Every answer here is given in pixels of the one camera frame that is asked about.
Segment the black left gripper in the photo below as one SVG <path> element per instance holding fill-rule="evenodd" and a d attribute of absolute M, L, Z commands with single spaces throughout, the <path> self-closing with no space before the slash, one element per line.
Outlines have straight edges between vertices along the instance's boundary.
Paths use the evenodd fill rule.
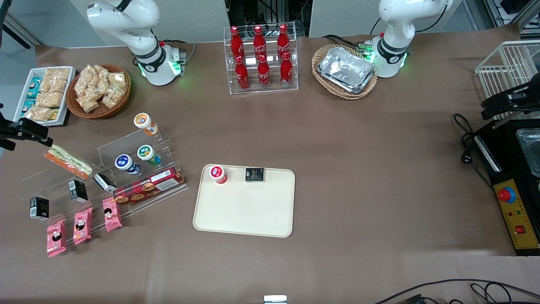
<path fill-rule="evenodd" d="M 482 102 L 482 119 L 501 120 L 521 115 L 523 112 L 539 111 L 540 85 L 527 83 L 512 88 L 506 94 L 490 96 Z"/>

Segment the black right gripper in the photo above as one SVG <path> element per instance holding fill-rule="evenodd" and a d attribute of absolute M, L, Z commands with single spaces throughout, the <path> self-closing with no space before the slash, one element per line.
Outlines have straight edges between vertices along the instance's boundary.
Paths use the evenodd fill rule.
<path fill-rule="evenodd" d="M 2 119 L 0 122 L 0 147 L 5 150 L 14 151 L 16 144 L 11 140 L 31 140 L 46 147 L 52 147 L 54 140 L 48 137 L 48 128 L 28 120 L 28 134 L 22 133 L 12 122 Z"/>

